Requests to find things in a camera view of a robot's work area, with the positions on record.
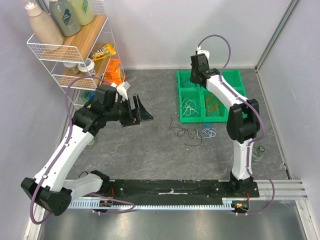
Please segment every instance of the small bottle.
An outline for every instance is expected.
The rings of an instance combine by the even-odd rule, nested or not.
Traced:
[[[95,18],[94,12],[88,0],[69,0],[80,25],[87,25]]]
[[[25,9],[29,15],[29,22],[34,34],[43,44],[52,44],[47,48],[51,51],[57,50],[64,43],[64,37],[57,28],[53,19],[36,4],[29,1],[25,5]]]
[[[263,146],[258,146],[252,150],[252,161],[259,162],[264,157],[265,148]]]
[[[81,30],[77,16],[68,0],[50,0],[49,9],[65,37],[71,37]]]

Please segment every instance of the green storage tray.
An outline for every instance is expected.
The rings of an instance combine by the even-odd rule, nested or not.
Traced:
[[[204,87],[190,82],[191,71],[177,71],[177,85],[180,104],[181,123],[225,123],[228,121],[229,110]],[[238,69],[224,70],[224,79],[241,95],[247,96],[240,71]],[[183,108],[184,99],[189,98],[196,103],[196,111],[191,115],[189,109]]]

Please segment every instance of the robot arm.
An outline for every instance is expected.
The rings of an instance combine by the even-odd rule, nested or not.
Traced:
[[[76,180],[65,180],[80,153],[98,131],[106,126],[107,122],[120,121],[122,127],[127,127],[153,120],[153,117],[140,102],[138,95],[133,96],[134,109],[131,108],[127,94],[124,95],[124,101],[122,101],[122,96],[123,94],[120,95],[115,87],[102,85],[96,89],[94,99],[88,101],[74,113],[72,135],[68,144],[65,142],[70,127],[47,164],[34,178],[26,177],[22,181],[21,187],[30,199],[32,199],[41,179],[44,179],[37,192],[35,203],[55,216],[59,216],[67,209],[71,201],[89,193],[97,192],[103,187],[103,182],[107,182],[109,177],[97,170]],[[45,175],[49,165],[57,157],[63,146],[65,146],[64,151],[58,157],[50,172]]]
[[[248,100],[238,93],[223,77],[221,81],[220,72],[217,69],[209,68],[209,54],[206,52],[191,56],[190,81],[208,89],[229,109],[226,128],[228,135],[233,140],[234,147],[234,163],[230,180],[233,181],[235,190],[239,190],[253,182],[247,171],[247,168],[251,171],[252,155],[252,145],[248,143],[257,136],[257,132],[260,130],[256,115],[239,100],[239,97],[251,104],[258,112],[259,105],[255,99]]]

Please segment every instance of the green glass bottle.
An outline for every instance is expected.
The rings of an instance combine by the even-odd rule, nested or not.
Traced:
[[[49,9],[65,37],[73,36],[81,30],[75,11],[68,0],[50,0]]]
[[[252,149],[252,161],[259,162],[264,157],[265,148],[263,146],[258,146],[257,148]]]
[[[95,15],[88,0],[69,0],[80,25],[87,25],[92,22]]]

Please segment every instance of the gray floor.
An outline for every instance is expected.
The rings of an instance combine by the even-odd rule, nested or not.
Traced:
[[[233,143],[226,123],[215,123],[215,138],[179,138],[168,129],[171,114],[179,123],[177,70],[128,70],[131,84],[128,95],[139,94],[141,102],[153,121],[121,128],[110,122],[97,134],[93,148],[86,148],[71,169],[68,177],[77,178],[82,171],[98,170],[113,179],[229,179],[233,166]],[[286,179],[285,167],[268,116],[261,89],[253,69],[241,70],[249,99],[259,102],[267,137],[259,143],[265,147],[262,161],[252,164],[256,176]],[[202,123],[184,124],[201,131]]]
[[[263,201],[251,201],[257,210]],[[294,201],[275,201],[262,214],[219,210],[136,210],[118,215],[68,209],[41,225],[38,240],[306,240]]]

